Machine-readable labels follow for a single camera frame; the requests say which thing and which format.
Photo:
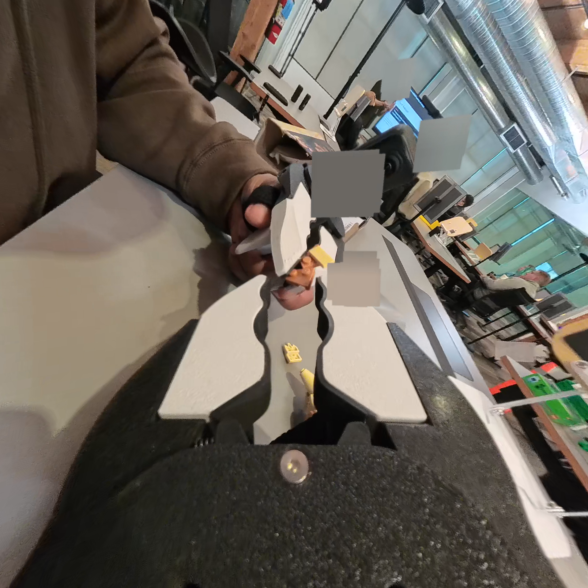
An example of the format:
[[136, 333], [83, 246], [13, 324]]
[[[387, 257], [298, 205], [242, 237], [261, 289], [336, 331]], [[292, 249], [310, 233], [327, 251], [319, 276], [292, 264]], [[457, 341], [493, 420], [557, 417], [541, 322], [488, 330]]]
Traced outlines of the brown and tan brick piece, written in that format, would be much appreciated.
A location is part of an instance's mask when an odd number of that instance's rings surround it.
[[327, 267], [335, 262], [335, 257], [317, 245], [307, 251], [297, 266], [285, 278], [288, 286], [302, 287], [309, 290], [317, 276], [322, 276]]

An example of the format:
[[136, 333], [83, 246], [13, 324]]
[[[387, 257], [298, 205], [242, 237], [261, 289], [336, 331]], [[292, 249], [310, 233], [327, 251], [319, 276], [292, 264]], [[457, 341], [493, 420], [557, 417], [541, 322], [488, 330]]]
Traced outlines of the grey desk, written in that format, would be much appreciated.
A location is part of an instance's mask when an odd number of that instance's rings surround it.
[[[32, 475], [2, 480], [28, 552], [8, 586], [506, 587], [488, 486], [502, 458], [399, 327], [423, 424], [305, 418], [314, 306], [299, 333], [268, 318], [252, 435], [158, 416], [205, 312], [195, 252], [212, 231], [119, 165], [1, 247], [1, 457]], [[217, 280], [218, 299], [235, 289]]]

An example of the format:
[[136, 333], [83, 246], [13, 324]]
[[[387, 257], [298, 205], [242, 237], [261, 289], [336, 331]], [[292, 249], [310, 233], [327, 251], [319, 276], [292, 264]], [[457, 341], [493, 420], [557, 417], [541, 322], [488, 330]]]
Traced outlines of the white board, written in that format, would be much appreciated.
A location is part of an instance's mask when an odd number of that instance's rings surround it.
[[570, 558], [570, 533], [558, 517], [548, 512], [548, 496], [540, 489], [539, 479], [532, 471], [503, 415], [492, 409], [494, 403], [486, 394], [453, 376], [448, 376], [448, 379], [469, 402], [498, 448], [544, 555], [548, 559]]

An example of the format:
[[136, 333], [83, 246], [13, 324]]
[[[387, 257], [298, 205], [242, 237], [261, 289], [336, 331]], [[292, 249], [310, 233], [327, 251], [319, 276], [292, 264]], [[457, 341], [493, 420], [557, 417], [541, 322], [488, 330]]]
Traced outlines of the person's left forearm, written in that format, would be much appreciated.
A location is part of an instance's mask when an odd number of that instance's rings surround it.
[[98, 150], [179, 192], [218, 228], [257, 176], [275, 170], [254, 143], [217, 122], [191, 87], [147, 1], [96, 1]]

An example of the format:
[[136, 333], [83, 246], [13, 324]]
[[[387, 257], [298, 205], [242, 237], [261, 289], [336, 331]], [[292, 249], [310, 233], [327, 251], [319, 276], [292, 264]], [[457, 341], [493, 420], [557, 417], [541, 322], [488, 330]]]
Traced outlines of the person's brown zip hoodie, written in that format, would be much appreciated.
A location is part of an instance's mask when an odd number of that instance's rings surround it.
[[1, 243], [98, 178], [95, 1], [1, 1]]

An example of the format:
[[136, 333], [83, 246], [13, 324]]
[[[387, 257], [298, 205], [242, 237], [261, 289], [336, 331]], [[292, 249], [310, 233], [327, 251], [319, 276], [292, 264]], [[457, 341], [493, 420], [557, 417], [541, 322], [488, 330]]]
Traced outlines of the tan wooden chair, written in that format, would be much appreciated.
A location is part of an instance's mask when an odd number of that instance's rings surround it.
[[451, 217], [439, 222], [442, 231], [451, 238], [457, 238], [472, 233], [477, 228], [477, 222], [472, 218]]

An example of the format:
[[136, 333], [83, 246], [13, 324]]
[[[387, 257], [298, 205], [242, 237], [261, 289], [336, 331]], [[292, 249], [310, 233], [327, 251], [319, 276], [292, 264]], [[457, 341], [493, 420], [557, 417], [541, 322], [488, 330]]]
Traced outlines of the silver ventilation duct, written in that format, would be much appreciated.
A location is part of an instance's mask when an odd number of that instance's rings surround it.
[[587, 179], [563, 148], [500, 26], [484, 1], [447, 1], [450, 11], [489, 70], [505, 101], [544, 160], [565, 199], [582, 203]]

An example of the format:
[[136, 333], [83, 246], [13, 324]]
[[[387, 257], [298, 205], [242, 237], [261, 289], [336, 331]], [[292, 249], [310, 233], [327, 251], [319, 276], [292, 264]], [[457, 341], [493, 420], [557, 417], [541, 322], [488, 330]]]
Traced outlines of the wood-edged table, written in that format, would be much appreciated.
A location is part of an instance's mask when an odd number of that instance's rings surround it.
[[437, 237], [430, 235], [432, 229], [421, 216], [412, 221], [411, 227], [424, 250], [432, 255], [432, 266], [424, 271], [426, 277], [432, 277], [437, 272], [442, 272], [450, 280], [471, 283], [469, 275], [447, 250], [447, 247], [442, 245]]

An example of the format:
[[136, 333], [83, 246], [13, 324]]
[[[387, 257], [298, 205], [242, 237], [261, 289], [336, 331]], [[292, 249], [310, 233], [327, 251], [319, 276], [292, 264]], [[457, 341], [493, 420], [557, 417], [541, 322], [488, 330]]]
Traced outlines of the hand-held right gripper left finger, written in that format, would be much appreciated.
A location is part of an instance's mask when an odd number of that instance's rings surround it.
[[268, 276], [231, 290], [199, 318], [158, 409], [163, 420], [233, 419], [247, 435], [269, 407]]

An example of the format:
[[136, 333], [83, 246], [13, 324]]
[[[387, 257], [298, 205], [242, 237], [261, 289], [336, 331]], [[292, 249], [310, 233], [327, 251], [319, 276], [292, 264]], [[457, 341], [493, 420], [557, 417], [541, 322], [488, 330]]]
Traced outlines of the long yellow brick piece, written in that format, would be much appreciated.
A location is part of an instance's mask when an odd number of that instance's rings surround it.
[[304, 414], [305, 418], [309, 419], [317, 412], [314, 403], [315, 376], [310, 370], [303, 368], [300, 370], [300, 377], [303, 382], [303, 385], [305, 386]]

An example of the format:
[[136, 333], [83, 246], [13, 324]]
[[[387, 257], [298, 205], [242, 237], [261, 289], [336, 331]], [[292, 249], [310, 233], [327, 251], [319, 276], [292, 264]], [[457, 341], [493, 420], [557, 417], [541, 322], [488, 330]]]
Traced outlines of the black office chair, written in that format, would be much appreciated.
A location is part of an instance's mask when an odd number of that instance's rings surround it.
[[185, 67], [190, 85], [212, 100], [222, 98], [247, 119], [259, 122], [259, 111], [237, 90], [261, 70], [247, 57], [231, 57], [237, 20], [245, 1], [150, 1], [151, 12], [165, 23], [169, 41]]

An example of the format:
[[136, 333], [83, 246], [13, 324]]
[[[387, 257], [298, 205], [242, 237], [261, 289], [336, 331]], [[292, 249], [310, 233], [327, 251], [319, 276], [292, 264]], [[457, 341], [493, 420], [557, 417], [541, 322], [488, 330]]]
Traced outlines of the cardboard box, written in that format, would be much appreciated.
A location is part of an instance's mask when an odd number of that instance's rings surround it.
[[336, 142], [323, 132], [300, 128], [273, 118], [265, 120], [254, 141], [262, 158], [278, 169], [297, 162], [310, 162], [319, 152], [338, 152]]

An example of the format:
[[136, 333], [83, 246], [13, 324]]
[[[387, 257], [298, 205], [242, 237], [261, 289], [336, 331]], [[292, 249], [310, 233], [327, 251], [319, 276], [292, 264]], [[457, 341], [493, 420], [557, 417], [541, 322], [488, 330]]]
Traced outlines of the lit computer monitor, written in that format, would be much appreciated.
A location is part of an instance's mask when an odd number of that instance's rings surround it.
[[408, 97], [397, 100], [393, 108], [378, 118], [371, 129], [376, 135], [380, 135], [399, 125], [404, 125], [409, 127], [417, 138], [420, 124], [432, 119], [433, 116], [425, 107], [422, 99], [413, 88], [410, 88]]

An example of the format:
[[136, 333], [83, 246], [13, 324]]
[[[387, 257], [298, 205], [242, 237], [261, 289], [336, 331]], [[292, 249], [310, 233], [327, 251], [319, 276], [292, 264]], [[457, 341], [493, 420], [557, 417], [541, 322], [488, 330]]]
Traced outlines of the person's left hand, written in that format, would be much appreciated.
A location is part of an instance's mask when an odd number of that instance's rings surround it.
[[[246, 282], [257, 275], [272, 275], [274, 273], [273, 261], [268, 256], [262, 256], [259, 252], [246, 252], [236, 254], [237, 246], [250, 235], [248, 225], [255, 229], [265, 229], [270, 225], [271, 210], [264, 204], [250, 205], [243, 209], [242, 201], [260, 186], [268, 185], [278, 187], [279, 181], [275, 175], [260, 174], [246, 182], [241, 195], [235, 199], [227, 215], [227, 227], [232, 240], [229, 249], [229, 267], [232, 273], [241, 282]], [[314, 299], [314, 289], [276, 288], [273, 296], [277, 302], [287, 311], [295, 311], [310, 305]]]

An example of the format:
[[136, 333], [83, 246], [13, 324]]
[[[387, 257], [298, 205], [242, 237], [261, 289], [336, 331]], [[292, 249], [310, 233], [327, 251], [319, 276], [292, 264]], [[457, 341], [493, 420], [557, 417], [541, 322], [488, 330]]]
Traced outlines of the red fire extinguisher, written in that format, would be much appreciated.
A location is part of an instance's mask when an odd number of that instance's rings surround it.
[[266, 29], [266, 39], [272, 45], [276, 44], [276, 41], [287, 23], [294, 7], [295, 1], [277, 1], [275, 11]]

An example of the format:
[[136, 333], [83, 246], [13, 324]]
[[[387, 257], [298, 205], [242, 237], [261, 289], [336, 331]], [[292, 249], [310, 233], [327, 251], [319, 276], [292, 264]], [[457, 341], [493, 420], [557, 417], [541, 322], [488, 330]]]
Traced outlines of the wooden pillar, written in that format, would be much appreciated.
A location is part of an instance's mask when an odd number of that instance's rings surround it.
[[239, 65], [246, 62], [254, 64], [254, 74], [260, 73], [255, 60], [279, 4], [279, 1], [249, 1], [231, 48], [232, 60]]

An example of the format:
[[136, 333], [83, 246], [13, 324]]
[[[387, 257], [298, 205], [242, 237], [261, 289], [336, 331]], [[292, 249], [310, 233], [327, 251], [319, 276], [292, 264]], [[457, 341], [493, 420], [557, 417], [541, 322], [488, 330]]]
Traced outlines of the black stand pole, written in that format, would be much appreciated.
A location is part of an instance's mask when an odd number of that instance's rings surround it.
[[379, 45], [379, 43], [381, 42], [381, 40], [383, 40], [383, 38], [385, 37], [386, 33], [391, 28], [391, 26], [394, 24], [394, 22], [396, 21], [396, 19], [400, 15], [400, 13], [403, 10], [403, 8], [406, 7], [407, 5], [408, 5], [408, 2], [407, 1], [399, 1], [399, 3], [397, 5], [397, 7], [394, 9], [392, 15], [390, 16], [390, 18], [387, 20], [386, 24], [383, 26], [383, 28], [378, 33], [378, 36], [372, 42], [371, 46], [369, 47], [369, 49], [364, 54], [364, 56], [362, 57], [361, 61], [358, 63], [358, 65], [355, 68], [355, 70], [349, 76], [348, 80], [346, 81], [346, 84], [343, 85], [342, 89], [339, 91], [339, 93], [335, 97], [335, 99], [332, 102], [332, 104], [330, 105], [330, 107], [323, 114], [323, 118], [324, 119], [327, 119], [331, 115], [331, 113], [333, 113], [334, 108], [336, 106], [338, 106], [338, 104], [340, 103], [340, 101], [347, 94], [347, 92], [349, 91], [349, 89], [350, 89], [350, 87], [352, 85], [352, 82], [360, 74], [361, 70], [364, 68], [365, 64], [367, 63], [367, 61], [369, 60], [369, 58], [371, 57], [371, 55], [374, 53], [375, 49], [377, 48], [377, 46]]

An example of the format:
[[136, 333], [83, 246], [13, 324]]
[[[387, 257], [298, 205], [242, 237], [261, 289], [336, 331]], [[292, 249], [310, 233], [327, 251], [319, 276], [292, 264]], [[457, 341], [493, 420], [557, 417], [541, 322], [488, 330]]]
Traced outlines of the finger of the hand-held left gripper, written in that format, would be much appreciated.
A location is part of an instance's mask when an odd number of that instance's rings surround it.
[[301, 183], [294, 193], [280, 197], [272, 209], [270, 245], [276, 276], [285, 276], [307, 251], [310, 235], [311, 197]]
[[341, 217], [312, 217], [307, 237], [307, 251], [319, 246], [332, 259], [342, 259], [345, 227]]

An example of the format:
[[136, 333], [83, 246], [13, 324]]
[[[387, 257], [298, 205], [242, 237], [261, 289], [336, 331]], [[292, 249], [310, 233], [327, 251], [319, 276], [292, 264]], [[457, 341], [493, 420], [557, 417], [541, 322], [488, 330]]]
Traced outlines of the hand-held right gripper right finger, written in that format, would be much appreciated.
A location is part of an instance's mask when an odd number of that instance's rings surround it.
[[316, 408], [341, 420], [423, 424], [428, 416], [390, 324], [372, 306], [334, 305], [316, 281]]

